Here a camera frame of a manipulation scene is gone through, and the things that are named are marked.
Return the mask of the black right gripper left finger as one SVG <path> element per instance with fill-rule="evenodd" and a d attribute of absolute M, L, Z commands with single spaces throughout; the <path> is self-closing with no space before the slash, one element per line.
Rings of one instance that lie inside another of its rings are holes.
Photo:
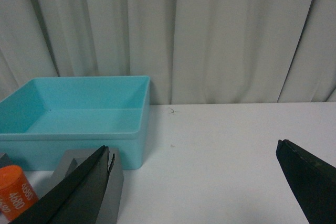
<path fill-rule="evenodd" d="M 65 151 L 53 174 L 54 187 L 13 223 L 96 223 L 113 169 L 116 151 Z"/>

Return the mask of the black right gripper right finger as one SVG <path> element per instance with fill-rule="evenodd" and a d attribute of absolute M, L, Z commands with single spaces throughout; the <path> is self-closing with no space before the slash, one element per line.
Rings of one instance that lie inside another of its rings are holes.
<path fill-rule="evenodd" d="M 308 223 L 335 223 L 335 167 L 289 140 L 276 158 Z"/>

